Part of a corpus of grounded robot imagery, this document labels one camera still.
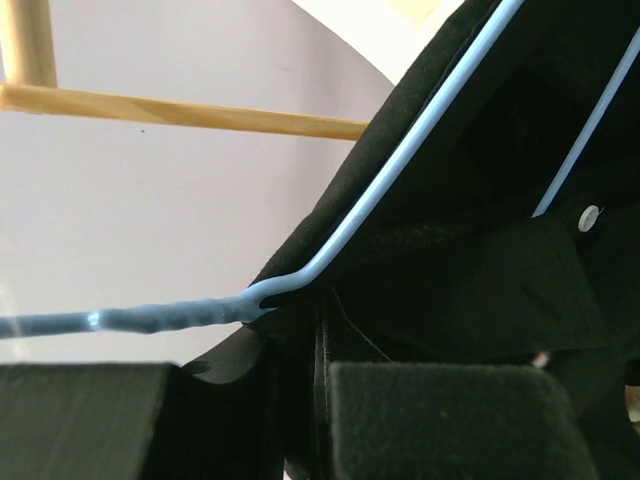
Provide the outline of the black shirt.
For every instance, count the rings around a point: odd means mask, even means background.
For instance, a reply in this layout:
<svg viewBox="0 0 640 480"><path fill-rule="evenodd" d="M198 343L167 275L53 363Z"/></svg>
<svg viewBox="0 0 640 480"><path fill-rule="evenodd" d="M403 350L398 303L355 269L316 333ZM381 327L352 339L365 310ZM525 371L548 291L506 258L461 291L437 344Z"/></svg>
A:
<svg viewBox="0 0 640 480"><path fill-rule="evenodd" d="M534 209L639 26L526 1L375 212L255 324L295 479L635 479L639 71Z"/></svg>

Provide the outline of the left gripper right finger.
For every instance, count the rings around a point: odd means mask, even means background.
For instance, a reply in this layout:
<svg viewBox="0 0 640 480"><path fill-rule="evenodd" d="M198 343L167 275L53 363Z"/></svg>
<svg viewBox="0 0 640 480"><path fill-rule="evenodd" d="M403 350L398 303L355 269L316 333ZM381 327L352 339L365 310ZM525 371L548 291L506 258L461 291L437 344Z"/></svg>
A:
<svg viewBox="0 0 640 480"><path fill-rule="evenodd" d="M352 328L316 333L321 479L594 479L569 398L527 366L387 362Z"/></svg>

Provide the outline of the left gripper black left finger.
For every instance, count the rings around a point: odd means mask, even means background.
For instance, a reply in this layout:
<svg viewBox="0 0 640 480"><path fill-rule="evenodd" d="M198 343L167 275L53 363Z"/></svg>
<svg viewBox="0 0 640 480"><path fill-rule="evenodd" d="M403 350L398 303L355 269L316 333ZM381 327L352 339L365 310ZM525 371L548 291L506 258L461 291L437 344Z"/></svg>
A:
<svg viewBox="0 0 640 480"><path fill-rule="evenodd" d="M248 329L187 363L1 369L5 479L279 479L278 371Z"/></svg>

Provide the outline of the light blue hanger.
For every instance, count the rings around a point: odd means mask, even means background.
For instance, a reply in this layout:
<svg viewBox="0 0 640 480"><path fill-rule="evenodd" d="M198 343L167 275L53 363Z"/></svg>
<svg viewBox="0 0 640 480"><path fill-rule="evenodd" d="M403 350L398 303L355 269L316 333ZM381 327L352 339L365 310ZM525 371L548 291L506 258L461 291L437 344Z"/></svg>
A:
<svg viewBox="0 0 640 480"><path fill-rule="evenodd" d="M344 303L410 346L603 347L639 308L638 51L635 1L464 2L241 293L5 317L1 335L237 323L289 343Z"/></svg>

